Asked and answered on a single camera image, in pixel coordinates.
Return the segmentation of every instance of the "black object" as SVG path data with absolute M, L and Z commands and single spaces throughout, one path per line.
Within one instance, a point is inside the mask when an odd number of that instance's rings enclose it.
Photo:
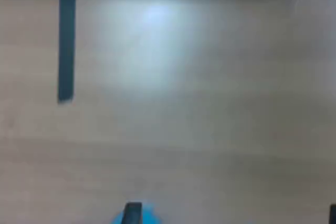
M 141 224 L 142 204 L 140 202 L 129 202 L 125 205 L 121 224 Z
M 329 224 L 336 224 L 336 205 L 330 206 Z
M 59 0 L 58 102 L 74 97 L 76 0 Z

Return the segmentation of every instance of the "light wood surface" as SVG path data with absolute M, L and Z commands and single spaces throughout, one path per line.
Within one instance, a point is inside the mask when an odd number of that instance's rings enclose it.
M 0 223 L 328 222 L 334 0 L 78 0 L 58 105 L 58 0 L 0 0 Z

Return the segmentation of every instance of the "dark vertical post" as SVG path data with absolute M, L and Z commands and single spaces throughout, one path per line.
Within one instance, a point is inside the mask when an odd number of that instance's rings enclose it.
M 336 224 L 336 205 L 330 206 L 329 224 Z
M 129 202 L 125 205 L 121 224 L 141 224 L 142 204 L 140 202 Z
M 74 97 L 76 0 L 59 0 L 58 102 Z

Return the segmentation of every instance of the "blue object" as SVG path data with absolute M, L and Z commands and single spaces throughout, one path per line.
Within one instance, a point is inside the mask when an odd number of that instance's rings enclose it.
M 123 212 L 119 213 L 111 224 L 121 224 Z M 142 208 L 142 223 L 143 224 L 161 224 L 161 220 L 154 215 L 153 209 L 150 207 Z

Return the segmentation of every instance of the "wooden floor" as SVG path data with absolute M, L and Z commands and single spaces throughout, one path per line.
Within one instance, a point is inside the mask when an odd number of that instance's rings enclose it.
M 0 0 L 0 223 L 328 223 L 335 0 L 77 5 L 58 105 L 58 0 Z

